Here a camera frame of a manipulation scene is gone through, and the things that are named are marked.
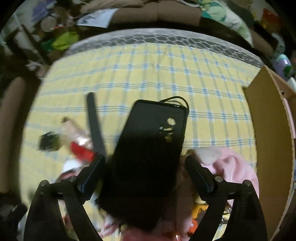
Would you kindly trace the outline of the red capped small bottle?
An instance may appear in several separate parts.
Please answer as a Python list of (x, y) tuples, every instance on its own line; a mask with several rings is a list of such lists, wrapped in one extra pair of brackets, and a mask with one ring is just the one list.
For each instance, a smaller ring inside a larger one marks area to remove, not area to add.
[(78, 160), (91, 163), (95, 153), (92, 150), (93, 143), (89, 133), (67, 116), (62, 118), (61, 124), (61, 144), (67, 147)]

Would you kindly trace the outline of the yellow plaid tablecloth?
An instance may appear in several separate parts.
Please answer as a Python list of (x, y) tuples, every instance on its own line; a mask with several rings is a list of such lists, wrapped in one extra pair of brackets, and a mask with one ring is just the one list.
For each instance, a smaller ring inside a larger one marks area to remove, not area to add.
[(243, 88), (260, 65), (216, 50), (180, 44), (127, 44), (83, 50), (56, 61), (38, 90), (23, 131), (21, 196), (32, 202), (38, 184), (54, 182), (81, 163), (67, 147), (44, 152), (41, 135), (62, 133), (63, 117), (87, 130), (86, 94), (95, 92), (106, 150), (112, 154), (133, 103), (175, 96), (190, 112), (183, 151), (219, 146), (216, 172), (258, 187), (256, 144)]

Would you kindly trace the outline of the floral tote bag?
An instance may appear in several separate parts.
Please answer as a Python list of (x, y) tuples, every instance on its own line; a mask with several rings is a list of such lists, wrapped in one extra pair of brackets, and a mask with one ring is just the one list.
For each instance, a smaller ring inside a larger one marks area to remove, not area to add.
[(214, 20), (243, 37), (251, 47), (254, 47), (251, 32), (246, 22), (234, 13), (224, 1), (178, 1), (179, 3), (200, 8), (203, 18)]

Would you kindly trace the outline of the brown sofa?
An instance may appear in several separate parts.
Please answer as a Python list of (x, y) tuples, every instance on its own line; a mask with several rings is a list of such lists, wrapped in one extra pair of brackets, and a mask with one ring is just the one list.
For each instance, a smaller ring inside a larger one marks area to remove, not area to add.
[[(268, 57), (274, 54), (277, 40), (256, 23), (251, 13), (234, 4), (224, 1), (229, 8), (239, 15), (247, 24), (253, 39), (255, 51)], [(109, 24), (110, 29), (123, 30), (131, 28), (169, 28), (203, 33), (231, 42), (250, 50), (251, 45), (236, 32), (208, 18), (202, 17), (200, 8), (191, 7), (178, 1), (90, 1), (81, 6), (83, 15), (102, 9), (119, 10)]]

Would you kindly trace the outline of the green plastic bag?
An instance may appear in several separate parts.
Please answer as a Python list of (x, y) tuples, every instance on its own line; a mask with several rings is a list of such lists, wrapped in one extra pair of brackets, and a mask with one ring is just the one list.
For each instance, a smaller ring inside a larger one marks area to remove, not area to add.
[(46, 52), (51, 52), (53, 50), (64, 51), (78, 41), (79, 35), (76, 32), (65, 32), (59, 37), (41, 42), (41, 48)]

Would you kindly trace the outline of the white printed paper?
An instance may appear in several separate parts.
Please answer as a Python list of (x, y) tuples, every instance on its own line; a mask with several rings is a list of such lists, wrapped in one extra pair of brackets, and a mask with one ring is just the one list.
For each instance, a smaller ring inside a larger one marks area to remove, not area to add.
[(76, 22), (76, 25), (83, 27), (108, 28), (111, 19), (118, 10), (119, 8), (94, 11), (93, 13), (79, 18), (79, 20)]

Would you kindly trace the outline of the cardboard box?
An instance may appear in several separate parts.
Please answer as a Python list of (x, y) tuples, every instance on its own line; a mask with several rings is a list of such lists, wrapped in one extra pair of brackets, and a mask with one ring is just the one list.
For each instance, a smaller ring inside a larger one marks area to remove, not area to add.
[(262, 66), (244, 92), (256, 139), (259, 201), (273, 240), (295, 208), (295, 91)]

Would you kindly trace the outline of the small black case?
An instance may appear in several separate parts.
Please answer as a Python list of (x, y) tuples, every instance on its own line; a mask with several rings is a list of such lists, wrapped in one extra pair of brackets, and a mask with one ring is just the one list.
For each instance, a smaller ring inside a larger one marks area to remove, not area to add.
[(53, 132), (48, 132), (40, 136), (39, 138), (39, 150), (41, 151), (57, 151), (60, 148), (59, 135)]

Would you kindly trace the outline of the black phone case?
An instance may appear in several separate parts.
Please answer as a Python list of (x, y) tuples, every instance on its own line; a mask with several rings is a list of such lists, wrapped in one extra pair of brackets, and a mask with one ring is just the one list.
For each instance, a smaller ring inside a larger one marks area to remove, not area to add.
[(126, 225), (152, 231), (177, 179), (188, 109), (137, 100), (106, 166), (97, 203)]

